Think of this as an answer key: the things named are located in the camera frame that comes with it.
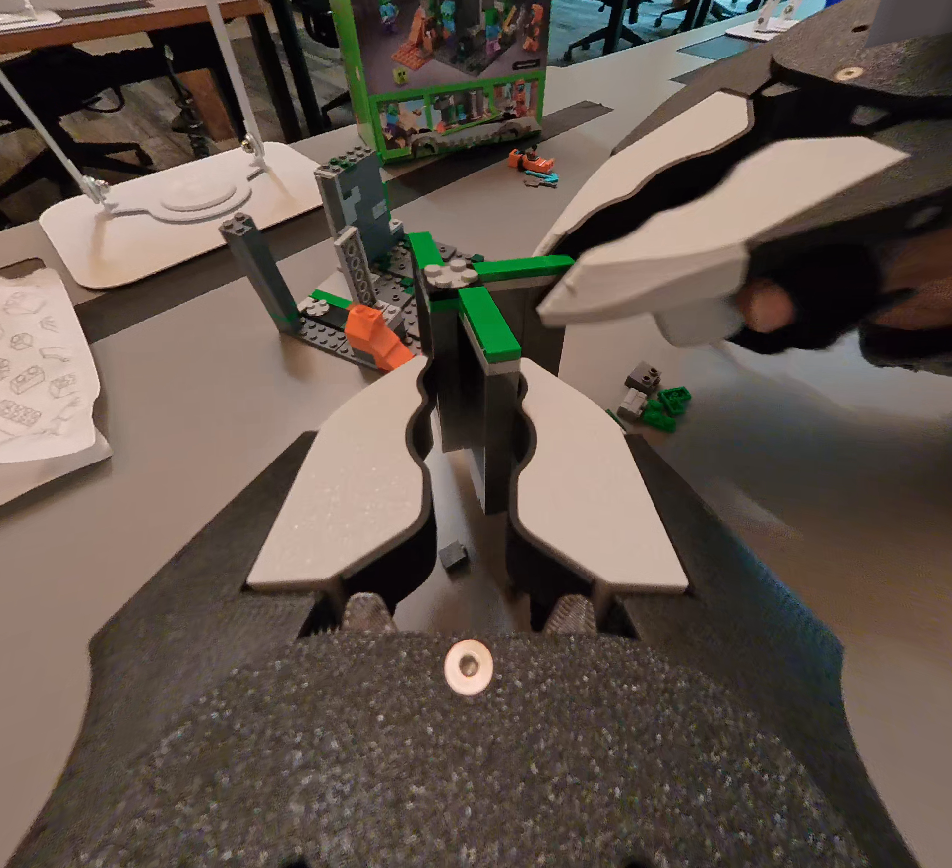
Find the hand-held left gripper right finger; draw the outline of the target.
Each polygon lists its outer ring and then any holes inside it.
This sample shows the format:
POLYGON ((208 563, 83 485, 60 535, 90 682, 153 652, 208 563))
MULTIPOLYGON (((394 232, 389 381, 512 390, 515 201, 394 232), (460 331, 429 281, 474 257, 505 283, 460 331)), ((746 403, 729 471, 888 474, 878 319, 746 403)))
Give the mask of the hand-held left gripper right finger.
POLYGON ((689 579, 622 427, 524 357, 507 485, 507 576, 542 626, 577 595, 596 622, 617 598, 681 597, 689 579))

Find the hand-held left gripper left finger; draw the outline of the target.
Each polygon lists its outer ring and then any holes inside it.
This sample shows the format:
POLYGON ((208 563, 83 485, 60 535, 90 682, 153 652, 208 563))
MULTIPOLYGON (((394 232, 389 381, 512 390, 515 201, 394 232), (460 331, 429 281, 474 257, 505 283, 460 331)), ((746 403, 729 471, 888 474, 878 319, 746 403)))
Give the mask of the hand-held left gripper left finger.
POLYGON ((251 590, 320 591, 339 605, 367 592, 393 613, 429 577, 429 365, 412 357, 322 423, 247 574, 251 590))

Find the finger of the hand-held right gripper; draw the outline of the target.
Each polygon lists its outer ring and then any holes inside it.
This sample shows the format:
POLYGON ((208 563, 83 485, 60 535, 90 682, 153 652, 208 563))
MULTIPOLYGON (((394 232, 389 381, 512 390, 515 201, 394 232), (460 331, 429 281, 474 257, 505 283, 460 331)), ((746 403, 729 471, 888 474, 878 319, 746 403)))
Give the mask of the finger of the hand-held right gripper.
POLYGON ((672 166, 741 137, 750 130, 753 120, 748 98, 717 91, 610 155, 555 220, 534 255, 554 254, 569 234, 600 211, 628 200, 672 166))
POLYGON ((707 193, 584 252, 538 306, 550 327, 639 314, 669 318, 676 345, 724 337, 731 298, 766 272, 842 233, 796 230, 809 214, 904 166, 910 154, 863 136, 789 139, 750 154, 707 193))

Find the green-topped dark lego wall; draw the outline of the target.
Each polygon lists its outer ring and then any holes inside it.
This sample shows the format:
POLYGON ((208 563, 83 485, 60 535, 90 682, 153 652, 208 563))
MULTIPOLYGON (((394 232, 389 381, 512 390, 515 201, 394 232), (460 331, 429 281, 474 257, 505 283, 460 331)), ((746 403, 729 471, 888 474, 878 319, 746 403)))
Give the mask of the green-topped dark lego wall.
POLYGON ((468 451, 482 510, 506 511, 522 367, 529 360, 560 372, 565 327, 545 325, 538 308, 574 260, 445 258, 428 232, 411 232, 406 242, 443 450, 468 451))

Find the grey green lego building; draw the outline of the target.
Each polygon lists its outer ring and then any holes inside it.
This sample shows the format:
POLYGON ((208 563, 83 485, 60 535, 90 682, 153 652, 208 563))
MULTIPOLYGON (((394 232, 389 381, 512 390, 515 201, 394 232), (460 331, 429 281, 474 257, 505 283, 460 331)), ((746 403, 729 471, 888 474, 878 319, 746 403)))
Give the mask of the grey green lego building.
POLYGON ((362 367, 389 371, 413 355, 403 313, 412 296, 397 287, 387 299, 374 280, 404 235, 390 214, 380 160, 358 145, 318 165, 314 176, 344 278, 342 296, 317 289, 296 302, 249 215, 237 213, 221 223, 220 234, 280 333, 362 367))

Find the torn printed paper bag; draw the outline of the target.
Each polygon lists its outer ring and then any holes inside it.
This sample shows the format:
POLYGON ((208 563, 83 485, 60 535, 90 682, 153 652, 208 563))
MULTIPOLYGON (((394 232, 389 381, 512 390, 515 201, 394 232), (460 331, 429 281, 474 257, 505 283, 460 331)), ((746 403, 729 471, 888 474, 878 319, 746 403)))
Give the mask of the torn printed paper bag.
POLYGON ((99 374, 59 274, 2 268, 1 505, 113 455, 93 409, 99 374))

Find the person's right forearm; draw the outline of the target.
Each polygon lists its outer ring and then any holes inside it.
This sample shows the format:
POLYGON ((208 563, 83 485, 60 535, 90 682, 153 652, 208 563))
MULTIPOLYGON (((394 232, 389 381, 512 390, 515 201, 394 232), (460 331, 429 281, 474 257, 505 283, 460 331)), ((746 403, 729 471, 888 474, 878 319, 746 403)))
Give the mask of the person's right forearm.
POLYGON ((876 367, 951 375, 950 302, 911 297, 863 320, 863 359, 876 367))

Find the green lego box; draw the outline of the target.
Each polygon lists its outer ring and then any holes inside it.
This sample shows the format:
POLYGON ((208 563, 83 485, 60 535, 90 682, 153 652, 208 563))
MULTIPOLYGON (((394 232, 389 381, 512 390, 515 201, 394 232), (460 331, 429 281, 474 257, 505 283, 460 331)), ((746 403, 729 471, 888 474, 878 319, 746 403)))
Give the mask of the green lego box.
POLYGON ((329 0, 361 139, 383 162, 541 131, 551 0, 329 0))

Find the person's right hand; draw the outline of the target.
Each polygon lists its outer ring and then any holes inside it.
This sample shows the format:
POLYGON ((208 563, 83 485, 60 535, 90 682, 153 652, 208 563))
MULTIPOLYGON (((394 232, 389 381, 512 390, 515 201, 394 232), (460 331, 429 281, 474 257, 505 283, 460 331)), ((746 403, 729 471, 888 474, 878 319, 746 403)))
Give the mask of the person's right hand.
POLYGON ((951 324, 951 230, 875 248, 828 246, 809 251, 736 295, 744 325, 761 334, 804 331, 837 335, 859 324, 922 331, 951 324))

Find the black table leg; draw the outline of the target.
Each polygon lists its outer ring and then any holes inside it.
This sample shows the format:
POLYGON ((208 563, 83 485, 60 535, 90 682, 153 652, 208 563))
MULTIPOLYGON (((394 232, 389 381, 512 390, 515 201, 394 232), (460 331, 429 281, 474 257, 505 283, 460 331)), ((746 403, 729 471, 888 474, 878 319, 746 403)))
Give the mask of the black table leg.
POLYGON ((291 0, 269 0, 269 3, 309 135, 315 136, 324 133, 327 130, 327 119, 319 106, 310 72, 306 66, 292 2, 291 0))

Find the brown wooden desk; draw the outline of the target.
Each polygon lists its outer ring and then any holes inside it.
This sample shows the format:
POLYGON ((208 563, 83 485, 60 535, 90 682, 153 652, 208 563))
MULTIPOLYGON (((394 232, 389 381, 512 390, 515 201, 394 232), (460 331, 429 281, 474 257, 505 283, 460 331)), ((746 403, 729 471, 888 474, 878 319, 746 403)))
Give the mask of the brown wooden desk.
POLYGON ((69 44, 103 43, 104 50, 145 46, 148 33, 208 23, 205 0, 30 0, 61 20, 41 29, 8 31, 2 56, 69 44))

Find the clear acrylic stand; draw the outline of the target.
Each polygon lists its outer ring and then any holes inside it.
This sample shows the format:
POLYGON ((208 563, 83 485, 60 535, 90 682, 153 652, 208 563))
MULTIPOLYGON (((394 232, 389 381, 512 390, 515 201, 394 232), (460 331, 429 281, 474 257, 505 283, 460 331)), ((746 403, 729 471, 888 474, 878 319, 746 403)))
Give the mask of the clear acrylic stand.
POLYGON ((1 0, 1 33, 47 28, 61 21, 60 14, 36 8, 30 0, 1 0))

